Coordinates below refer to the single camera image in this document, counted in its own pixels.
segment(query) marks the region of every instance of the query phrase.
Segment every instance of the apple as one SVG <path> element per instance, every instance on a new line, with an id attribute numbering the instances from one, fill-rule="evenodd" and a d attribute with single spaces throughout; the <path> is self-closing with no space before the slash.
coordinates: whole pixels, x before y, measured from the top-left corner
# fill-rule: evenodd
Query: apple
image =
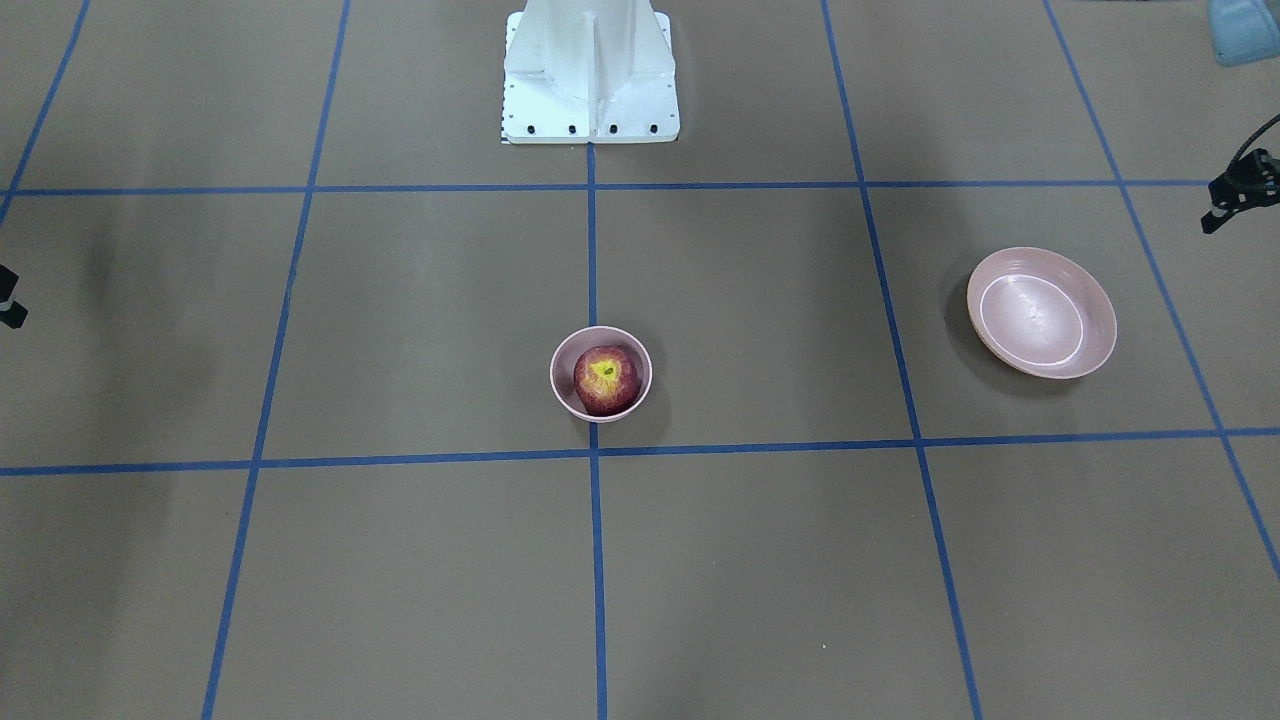
<path id="1" fill-rule="evenodd" d="M 599 345 L 573 365 L 573 391 L 589 415 L 616 415 L 640 395 L 640 373 L 625 347 Z"/>

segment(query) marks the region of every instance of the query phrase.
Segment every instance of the gray floor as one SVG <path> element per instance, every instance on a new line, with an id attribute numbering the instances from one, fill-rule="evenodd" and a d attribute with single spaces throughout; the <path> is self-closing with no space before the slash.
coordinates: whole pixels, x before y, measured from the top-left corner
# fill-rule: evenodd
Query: gray floor
<path id="1" fill-rule="evenodd" d="M 512 147 L 520 5 L 0 8 L 0 717 L 1280 716 L 1280 209 L 1197 222 L 1276 60 L 663 0 L 680 142 Z M 1014 245 L 1098 373 L 977 340 Z M 591 320 L 658 369 L 599 432 Z"/>

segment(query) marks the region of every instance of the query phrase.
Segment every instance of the plate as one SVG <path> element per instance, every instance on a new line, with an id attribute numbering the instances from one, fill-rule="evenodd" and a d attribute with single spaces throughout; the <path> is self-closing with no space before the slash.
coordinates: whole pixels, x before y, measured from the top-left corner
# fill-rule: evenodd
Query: plate
<path id="1" fill-rule="evenodd" d="M 1116 314 L 1084 268 L 1039 247 L 1006 247 L 969 275 L 969 319 L 997 357 L 1041 378 L 1087 375 L 1111 357 Z"/>

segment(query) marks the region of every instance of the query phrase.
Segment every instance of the grid line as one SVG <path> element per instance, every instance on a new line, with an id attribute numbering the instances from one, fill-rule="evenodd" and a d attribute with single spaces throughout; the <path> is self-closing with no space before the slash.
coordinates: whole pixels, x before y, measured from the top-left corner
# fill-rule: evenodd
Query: grid line
<path id="1" fill-rule="evenodd" d="M 969 693 L 969 707 L 974 720 L 982 720 L 982 700 L 978 693 L 978 682 L 974 676 L 973 662 L 969 657 L 969 641 L 964 629 L 964 616 L 960 611 L 960 598 L 956 593 L 955 579 L 951 575 L 951 559 L 947 552 L 946 533 L 942 528 L 942 518 L 938 514 L 938 502 L 933 493 L 933 477 L 929 471 L 929 459 L 920 434 L 920 421 L 915 413 L 915 397 L 911 393 L 911 378 L 906 368 L 906 355 L 902 352 L 902 338 L 899 333 L 897 318 L 893 313 L 893 297 L 890 292 L 888 274 L 884 272 L 884 256 L 881 252 L 879 233 L 876 229 L 876 214 L 872 210 L 870 192 L 867 187 L 867 176 L 863 169 L 863 156 L 858 146 L 858 131 L 854 126 L 854 113 L 849 102 L 849 90 L 845 85 L 845 72 L 840 63 L 840 49 L 836 45 L 836 32 L 831 22 L 831 6 L 827 0 L 822 3 L 822 17 L 827 29 L 827 44 L 831 49 L 831 64 L 836 74 L 836 88 L 840 92 L 840 105 L 845 114 L 845 129 L 849 135 L 849 149 L 854 159 L 854 172 L 858 174 L 859 195 L 863 201 L 863 214 L 867 217 L 867 234 L 870 240 L 872 254 L 876 258 L 876 274 L 879 279 L 881 295 L 884 301 L 884 316 L 888 322 L 890 338 L 893 341 L 893 356 L 897 360 L 899 380 L 902 386 L 902 400 L 906 404 L 906 415 L 911 425 L 911 441 L 915 447 L 915 460 L 920 469 L 920 482 L 924 489 L 924 500 L 929 507 L 929 521 L 933 527 L 933 542 L 937 547 L 938 565 L 942 570 L 942 584 L 947 594 L 947 605 L 951 610 L 951 625 L 955 630 L 956 650 L 960 655 L 960 665 L 964 671 L 965 688 Z"/>
<path id="2" fill-rule="evenodd" d="M 211 720 L 214 705 L 218 700 L 218 682 L 221 676 L 223 656 L 227 650 L 227 637 L 230 632 L 232 612 L 236 607 L 236 589 L 239 583 L 241 565 L 244 559 L 244 542 L 248 537 L 250 520 L 253 511 L 253 497 L 257 492 L 257 477 L 261 469 L 262 450 L 266 445 L 266 430 L 271 419 L 271 402 L 275 397 L 275 380 L 280 369 L 280 357 L 284 352 L 284 337 L 289 325 L 289 307 L 293 299 L 293 283 L 298 275 L 298 261 L 302 258 L 302 246 L 307 234 L 307 220 L 311 214 L 311 201 L 315 196 L 314 188 L 320 172 L 320 155 L 324 152 L 324 137 L 329 124 L 329 109 L 333 105 L 334 86 L 338 82 L 338 67 L 342 64 L 342 46 L 347 35 L 347 19 L 351 15 L 351 0 L 343 0 L 342 15 L 338 19 L 338 32 L 333 46 L 333 58 L 329 64 L 329 77 L 325 85 L 324 101 L 320 105 L 320 120 L 316 126 L 315 146 L 311 151 L 311 169 L 307 174 L 307 191 L 302 199 L 302 210 L 298 214 L 298 231 L 293 241 L 293 254 L 289 259 L 289 273 L 284 283 L 284 293 L 280 300 L 280 318 L 275 329 L 275 343 L 271 350 L 271 365 L 266 374 L 266 387 L 262 391 L 262 410 L 259 418 L 257 433 L 253 441 L 253 465 L 250 468 L 248 479 L 244 483 L 244 502 L 241 507 L 239 524 L 236 530 L 236 544 L 232 550 L 230 569 L 227 574 L 227 592 L 223 597 L 221 618 L 218 623 L 218 635 L 214 641 L 214 657 L 209 667 L 209 683 L 205 687 L 205 702 L 201 710 L 201 720 Z"/>
<path id="3" fill-rule="evenodd" d="M 1102 145 L 1102 152 L 1107 158 L 1107 164 L 1111 165 L 1111 174 L 1115 176 L 1116 187 L 1120 190 L 1120 196 L 1124 199 L 1125 209 L 1129 211 L 1129 219 L 1133 222 L 1133 229 L 1138 236 L 1138 242 L 1142 245 L 1143 254 L 1147 256 L 1147 264 L 1151 266 L 1151 274 L 1156 281 L 1156 287 L 1160 290 L 1160 296 L 1165 301 L 1165 309 L 1169 311 L 1169 318 L 1174 323 L 1178 340 L 1183 345 L 1183 352 L 1187 355 L 1187 363 L 1192 368 L 1192 374 L 1196 375 L 1196 384 L 1199 387 L 1201 396 L 1204 398 L 1204 406 L 1208 409 L 1208 414 L 1213 420 L 1213 427 L 1217 429 L 1217 437 L 1222 443 L 1222 451 L 1226 454 L 1226 460 L 1231 466 L 1231 471 L 1235 474 L 1235 482 L 1240 488 L 1240 495 L 1244 497 L 1244 503 L 1249 510 L 1251 518 L 1253 519 L 1253 525 L 1257 529 L 1258 538 L 1262 541 L 1262 547 L 1266 550 L 1267 559 L 1271 561 L 1271 570 L 1276 579 L 1280 579 L 1280 556 L 1276 555 L 1276 548 L 1271 542 L 1271 534 L 1267 532 L 1262 511 L 1258 509 L 1258 503 L 1253 498 L 1253 491 L 1249 488 L 1249 482 L 1244 477 L 1244 470 L 1240 468 L 1240 462 L 1235 456 L 1235 448 L 1231 446 L 1230 434 L 1226 430 L 1226 425 L 1222 423 L 1222 416 L 1217 411 L 1217 405 L 1213 402 L 1213 395 L 1210 392 L 1208 382 L 1204 379 L 1204 373 L 1201 370 L 1199 360 L 1196 359 L 1196 351 L 1192 348 L 1187 328 L 1183 327 L 1183 320 L 1178 314 L 1178 306 L 1174 304 L 1174 297 L 1169 292 L 1169 286 L 1165 283 L 1164 274 L 1160 272 L 1160 264 L 1156 261 L 1156 254 L 1147 238 L 1146 229 L 1143 229 L 1142 219 L 1138 217 L 1138 210 L 1134 208 L 1133 199 L 1129 196 L 1124 176 L 1120 173 L 1120 165 L 1116 163 L 1115 155 L 1111 152 L 1111 143 L 1107 142 L 1106 132 L 1102 129 L 1102 122 L 1098 119 L 1098 114 L 1093 109 L 1093 101 L 1089 100 L 1089 94 L 1084 88 L 1084 78 L 1080 76 L 1080 70 L 1075 65 L 1075 58 L 1071 56 L 1071 49 L 1066 42 L 1066 35 L 1062 32 L 1062 27 L 1057 22 L 1057 15 L 1053 13 L 1053 6 L 1050 4 L 1050 0 L 1041 0 L 1041 3 L 1044 6 L 1044 13 L 1048 15 L 1050 24 L 1053 27 L 1053 33 L 1057 36 L 1057 42 L 1062 49 L 1062 56 L 1066 59 L 1066 65 L 1071 70 L 1071 77 L 1075 81 L 1075 88 L 1080 94 L 1080 100 L 1084 102 L 1084 109 L 1089 113 L 1089 120 L 1093 123 L 1093 129 L 1098 136 L 1098 142 Z"/>
<path id="4" fill-rule="evenodd" d="M 1056 433 L 1023 436 L 922 437 L 924 447 L 978 447 L 997 445 L 1071 445 L 1097 442 L 1176 441 L 1217 438 L 1213 428 L 1180 430 L 1125 430 L 1114 433 Z M 1280 428 L 1228 429 L 1230 437 L 1280 437 Z M 722 445 L 657 445 L 599 447 L 600 457 L 654 455 L 749 455 L 767 452 L 856 452 L 915 447 L 914 438 L 852 439 L 820 442 L 765 442 Z M 419 452 L 397 455 L 353 455 L 314 457 L 265 457 L 261 460 L 191 460 L 160 462 L 100 462 L 82 465 L 14 465 L 0 468 L 0 478 L 38 478 L 58 475 L 114 475 L 131 473 L 209 473 L 218 470 L 280 470 L 297 468 L 356 468 L 369 465 L 436 465 L 468 462 L 511 462 L 518 460 L 564 460 L 590 457 L 589 447 L 556 450 L 512 450 L 492 452 Z"/>
<path id="5" fill-rule="evenodd" d="M 13 205 L 13 199 L 18 195 L 22 176 L 27 172 L 27 163 L 31 161 L 31 154 L 36 150 L 40 132 L 45 128 L 45 120 L 49 118 L 49 109 L 54 106 L 54 97 L 58 95 L 58 88 L 63 85 L 63 76 L 67 74 L 67 67 L 72 61 L 72 53 L 76 51 L 76 45 L 79 42 L 79 33 L 84 28 L 84 18 L 88 15 L 88 3 L 90 0 L 82 0 L 79 13 L 76 14 L 76 24 L 72 26 L 72 35 L 67 40 L 67 49 L 63 50 L 63 59 L 58 63 L 58 70 L 54 73 L 52 82 L 49 83 L 49 92 L 45 94 L 45 101 L 40 105 L 36 124 L 32 126 L 31 135 L 27 136 L 27 145 L 23 146 L 22 158 L 18 159 L 18 168 L 14 169 L 13 179 L 9 181 L 9 190 L 4 195 L 4 201 L 0 202 L 0 225 L 4 224 L 4 219 L 9 215 L 9 206 Z"/>
<path id="6" fill-rule="evenodd" d="M 1207 179 L 1126 179 L 1133 187 L 1207 187 Z M 780 182 L 596 182 L 594 183 L 404 183 L 404 184 L 280 184 L 280 186 L 174 186 L 174 187 L 40 187 L 14 188 L 5 197 L 114 197 L 137 195 L 305 195 L 416 193 L 416 192 L 599 192 L 699 190 L 856 190 L 938 187 L 1119 187 L 1115 179 L 916 179 L 916 181 L 780 181 Z"/>
<path id="7" fill-rule="evenodd" d="M 599 322 L 598 284 L 595 268 L 596 214 L 595 214 L 595 145 L 586 143 L 586 319 L 589 325 Z M 595 602 L 595 716 L 609 717 L 608 642 L 604 621 L 604 518 L 600 501 L 600 427 L 588 423 L 588 457 L 591 469 L 591 578 Z"/>

